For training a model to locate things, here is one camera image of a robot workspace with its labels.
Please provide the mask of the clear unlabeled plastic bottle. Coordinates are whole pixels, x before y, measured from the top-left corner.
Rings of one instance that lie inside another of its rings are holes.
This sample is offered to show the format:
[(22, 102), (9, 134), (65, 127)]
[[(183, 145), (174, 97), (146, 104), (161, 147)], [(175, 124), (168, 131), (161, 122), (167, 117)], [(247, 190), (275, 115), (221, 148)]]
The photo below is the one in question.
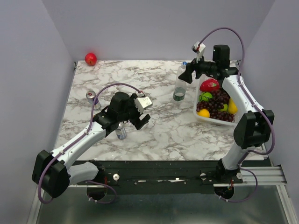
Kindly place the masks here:
[(183, 64), (181, 63), (181, 65), (179, 66), (179, 68), (178, 68), (178, 70), (177, 70), (177, 78), (178, 78), (182, 73), (184, 73), (185, 70), (186, 70), (186, 65), (183, 65)]

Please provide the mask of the green label water bottle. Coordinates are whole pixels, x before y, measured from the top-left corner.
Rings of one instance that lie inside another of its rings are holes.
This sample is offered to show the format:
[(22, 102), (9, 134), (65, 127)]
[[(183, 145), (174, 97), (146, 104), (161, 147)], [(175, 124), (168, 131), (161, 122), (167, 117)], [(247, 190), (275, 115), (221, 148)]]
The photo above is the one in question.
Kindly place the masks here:
[(174, 86), (173, 99), (175, 101), (183, 100), (185, 98), (186, 89), (186, 82), (177, 78)]

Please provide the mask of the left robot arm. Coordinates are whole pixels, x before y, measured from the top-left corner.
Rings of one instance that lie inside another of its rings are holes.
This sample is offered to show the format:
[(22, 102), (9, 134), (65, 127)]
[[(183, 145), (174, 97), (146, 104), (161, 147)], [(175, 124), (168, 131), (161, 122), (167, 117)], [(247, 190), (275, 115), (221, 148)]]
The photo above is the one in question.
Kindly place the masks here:
[(32, 180), (38, 185), (38, 190), (57, 198), (70, 185), (83, 181), (101, 183), (104, 176), (99, 165), (94, 161), (75, 165), (75, 161), (95, 143), (114, 132), (122, 122), (141, 129), (148, 123), (150, 115), (143, 119), (140, 117), (151, 106), (149, 97), (117, 92), (110, 104), (92, 116), (91, 123), (73, 139), (51, 152), (43, 150), (37, 155)]

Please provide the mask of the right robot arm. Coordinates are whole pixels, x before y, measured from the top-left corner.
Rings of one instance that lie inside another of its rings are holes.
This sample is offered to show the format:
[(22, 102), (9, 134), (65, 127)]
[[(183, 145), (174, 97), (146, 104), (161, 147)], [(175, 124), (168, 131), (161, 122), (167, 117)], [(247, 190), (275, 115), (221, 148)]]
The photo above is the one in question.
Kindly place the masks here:
[(219, 160), (215, 179), (221, 183), (227, 182), (240, 171), (240, 165), (255, 148), (274, 138), (271, 127), (274, 121), (272, 110), (264, 109), (248, 91), (243, 78), (236, 67), (230, 66), (230, 48), (227, 45), (215, 45), (212, 61), (204, 59), (205, 45), (196, 42), (192, 50), (197, 54), (185, 71), (178, 77), (191, 84), (192, 73), (199, 79), (202, 75), (210, 77), (220, 84), (235, 103), (240, 119), (235, 126), (234, 144), (229, 152)]

